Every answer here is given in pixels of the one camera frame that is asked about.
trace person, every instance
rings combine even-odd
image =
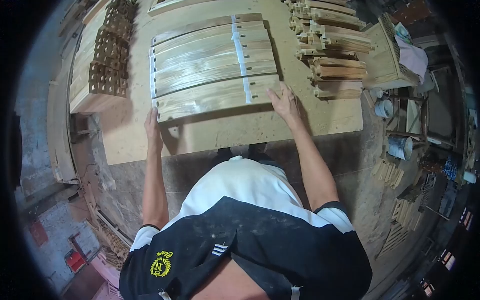
[[[218,159],[169,221],[163,142],[150,110],[143,225],[120,273],[125,300],[359,299],[367,292],[368,257],[295,95],[283,82],[281,90],[282,97],[267,93],[293,135],[313,211],[303,208],[283,169],[253,151],[250,159]]]

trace yellow logo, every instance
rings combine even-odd
[[[150,267],[150,274],[155,277],[165,277],[170,273],[170,268],[172,267],[169,258],[172,257],[173,252],[157,252],[157,259],[153,261],[152,266]]]

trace wooden workbench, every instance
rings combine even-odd
[[[144,120],[152,106],[148,51],[153,36],[197,21],[219,16],[260,12],[272,38],[280,78],[298,95],[312,135],[363,129],[360,100],[320,101],[313,95],[307,76],[311,70],[294,56],[297,39],[288,27],[287,6],[279,0],[222,0],[195,4],[155,17],[147,14],[152,0],[139,1],[131,39],[128,97],[100,115],[103,143],[109,165],[146,159]],[[268,106],[250,106],[163,123],[162,156],[185,154],[242,144],[292,138],[281,118]]]

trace white bucket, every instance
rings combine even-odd
[[[393,116],[393,105],[390,100],[377,101],[375,103],[375,114],[379,117],[391,118]]]
[[[388,147],[390,155],[409,160],[412,156],[413,140],[411,137],[391,135],[388,137]]]

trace man's left arm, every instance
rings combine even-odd
[[[168,205],[162,174],[163,141],[156,120],[157,113],[156,108],[151,109],[144,124],[148,148],[142,213],[143,225],[154,225],[161,230],[168,223]]]

